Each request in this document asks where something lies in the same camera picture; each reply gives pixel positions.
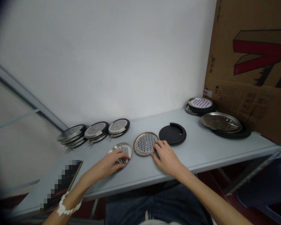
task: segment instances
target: smartphone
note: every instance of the smartphone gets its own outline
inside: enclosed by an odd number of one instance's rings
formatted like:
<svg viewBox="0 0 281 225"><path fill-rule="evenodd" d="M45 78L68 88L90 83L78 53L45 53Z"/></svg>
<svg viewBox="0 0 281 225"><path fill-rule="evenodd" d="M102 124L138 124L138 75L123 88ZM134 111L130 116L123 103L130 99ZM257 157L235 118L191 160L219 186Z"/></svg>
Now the smartphone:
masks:
<svg viewBox="0 0 281 225"><path fill-rule="evenodd" d="M62 175L62 178L58 180L58 184L55 184L55 189L52 189L51 194L48 195L50 197L47 198L47 202L41 204L40 211L42 213L58 206L60 200L62 199L62 196L67 191L71 190L77 174L82 166L82 163L83 161L80 160L76 163L76 165L68 166L68 169L65 170L65 174Z"/></svg>

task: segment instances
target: cardboard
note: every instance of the cardboard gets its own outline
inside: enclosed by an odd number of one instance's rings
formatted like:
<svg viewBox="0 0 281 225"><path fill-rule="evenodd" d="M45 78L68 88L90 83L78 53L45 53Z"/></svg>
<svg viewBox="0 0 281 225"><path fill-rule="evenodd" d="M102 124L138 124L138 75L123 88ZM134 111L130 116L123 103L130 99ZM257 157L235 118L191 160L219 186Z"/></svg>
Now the cardboard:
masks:
<svg viewBox="0 0 281 225"><path fill-rule="evenodd" d="M218 0L204 97L281 144L281 0Z"/></svg>

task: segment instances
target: jeans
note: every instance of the jeans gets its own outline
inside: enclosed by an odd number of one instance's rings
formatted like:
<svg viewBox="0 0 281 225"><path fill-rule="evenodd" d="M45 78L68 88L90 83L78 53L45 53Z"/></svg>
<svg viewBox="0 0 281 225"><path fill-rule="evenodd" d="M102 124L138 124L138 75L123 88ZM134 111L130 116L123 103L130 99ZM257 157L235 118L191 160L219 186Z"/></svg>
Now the jeans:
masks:
<svg viewBox="0 0 281 225"><path fill-rule="evenodd" d="M212 225L211 216L196 196L177 180L106 198L106 225L140 224L148 219L182 225Z"/></svg>

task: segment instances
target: white bead bracelet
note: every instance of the white bead bracelet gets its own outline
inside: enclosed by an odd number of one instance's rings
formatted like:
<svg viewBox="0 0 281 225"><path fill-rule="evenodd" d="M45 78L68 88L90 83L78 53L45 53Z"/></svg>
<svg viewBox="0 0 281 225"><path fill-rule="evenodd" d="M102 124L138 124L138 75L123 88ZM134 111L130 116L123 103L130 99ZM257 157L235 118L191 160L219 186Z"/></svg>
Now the white bead bracelet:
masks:
<svg viewBox="0 0 281 225"><path fill-rule="evenodd" d="M60 217L62 214L65 215L72 215L74 212L76 212L77 210L79 210L80 206L81 206L81 201L79 202L78 205L76 205L74 208L70 209L70 210L66 210L66 207L63 205L63 200L65 200L66 196L69 194L70 192L66 192L63 196L62 199L60 200L58 206L58 210L56 211L58 213L58 216Z"/></svg>

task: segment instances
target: gray table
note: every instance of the gray table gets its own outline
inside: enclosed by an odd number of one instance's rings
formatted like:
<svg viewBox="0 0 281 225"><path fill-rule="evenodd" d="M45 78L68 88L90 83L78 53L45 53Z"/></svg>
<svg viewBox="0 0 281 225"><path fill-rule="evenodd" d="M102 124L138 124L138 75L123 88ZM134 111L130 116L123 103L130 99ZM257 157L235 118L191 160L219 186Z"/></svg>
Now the gray table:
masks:
<svg viewBox="0 0 281 225"><path fill-rule="evenodd" d="M279 146L264 137L252 133L243 140L229 140L216 136L200 122L199 117L185 112L184 109L163 113L157 116L131 121L128 132L112 139L105 138L89 148L87 143L62 156L55 166L46 174L25 199L13 210L10 217L30 216L39 212L40 204L54 189L58 179L65 170L65 165L75 164L75 160L83 160L83 165L75 180L103 158L116 144L127 142L133 146L134 139L142 132L151 131L158 135L161 128L169 123L182 125L187 137L184 143L173 147L180 161L193 173L200 173L214 168L242 162L257 157L273 154ZM129 164L119 173L95 183L85 194L86 200L106 197L139 187L167 181L172 177L160 171L151 157L140 157L134 152Z"/></svg>

